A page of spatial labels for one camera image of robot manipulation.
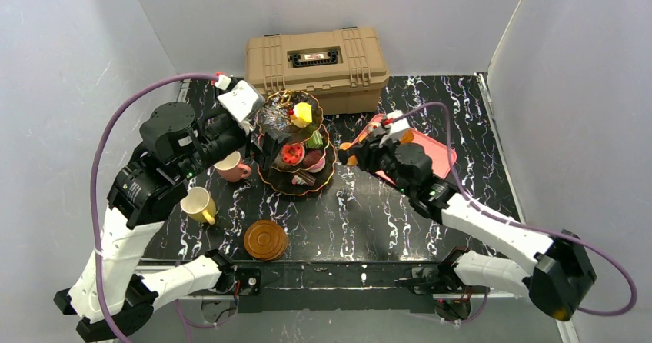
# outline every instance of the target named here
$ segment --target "red and white label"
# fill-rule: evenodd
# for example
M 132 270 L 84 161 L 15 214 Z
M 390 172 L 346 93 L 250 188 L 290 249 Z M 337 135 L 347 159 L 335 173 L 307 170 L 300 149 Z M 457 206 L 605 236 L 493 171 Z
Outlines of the red and white label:
M 323 53 L 313 53 L 312 55 L 304 56 L 304 59 L 306 60 L 321 60 L 322 58 L 326 58 Z

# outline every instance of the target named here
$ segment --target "marble surface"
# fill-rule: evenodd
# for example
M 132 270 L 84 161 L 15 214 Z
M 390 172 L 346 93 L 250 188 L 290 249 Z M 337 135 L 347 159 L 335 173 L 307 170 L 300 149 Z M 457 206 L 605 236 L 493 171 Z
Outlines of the marble surface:
M 205 82 L 191 82 L 186 99 L 199 115 L 214 104 L 211 87 Z M 378 111 L 407 111 L 429 101 L 441 101 L 454 113 L 457 171 L 464 187 L 481 202 L 517 218 L 475 77 L 392 77 L 382 92 Z M 329 116 L 324 123 L 337 146 L 351 141 L 374 115 Z M 441 111 L 422 111 L 411 119 L 411 126 L 444 141 Z M 228 228 L 200 225 L 177 206 L 146 249 L 144 259 L 191 260 L 219 248 L 236 260 L 249 260 L 243 235 L 261 219 L 276 221 L 288 233 L 284 260 L 440 261 L 458 245 L 495 254 L 466 234 L 422 218 L 403 195 L 357 168 L 337 164 L 332 183 L 321 193 L 287 198 L 261 181 L 251 159 L 245 163 L 254 167 L 254 173 L 239 183 L 226 182 L 214 169 L 190 182 L 190 186 L 209 189 L 218 216 L 231 224 Z

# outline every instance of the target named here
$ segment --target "brown coaster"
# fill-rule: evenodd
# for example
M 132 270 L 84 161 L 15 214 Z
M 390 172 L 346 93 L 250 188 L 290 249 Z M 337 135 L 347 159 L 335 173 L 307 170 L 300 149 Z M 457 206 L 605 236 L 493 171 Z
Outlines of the brown coaster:
M 257 221 L 244 234 L 244 248 L 261 261 L 278 260 L 287 247 L 288 235 L 273 221 Z

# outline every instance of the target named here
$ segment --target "tan toolbox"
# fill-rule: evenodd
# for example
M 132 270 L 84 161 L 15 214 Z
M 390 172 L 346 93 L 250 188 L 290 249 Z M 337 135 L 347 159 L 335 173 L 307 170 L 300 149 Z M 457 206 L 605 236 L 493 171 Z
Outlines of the tan toolbox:
M 389 71 L 373 28 L 266 35 L 247 42 L 247 75 L 263 96 L 313 94 L 325 115 L 376 111 Z

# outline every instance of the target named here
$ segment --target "mug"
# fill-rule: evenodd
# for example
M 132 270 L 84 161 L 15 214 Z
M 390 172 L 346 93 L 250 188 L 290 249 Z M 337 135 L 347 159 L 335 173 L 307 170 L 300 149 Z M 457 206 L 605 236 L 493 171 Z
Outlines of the mug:
M 211 194 L 202 187 L 188 190 L 188 195 L 181 200 L 181 210 L 193 220 L 210 225 L 215 224 L 215 214 L 218 212 Z
M 224 160 L 213 166 L 215 166 L 215 169 L 222 178 L 231 183 L 235 183 L 251 175 L 251 168 L 242 163 L 242 156 L 240 156 L 240 152 L 238 151 L 231 153 Z

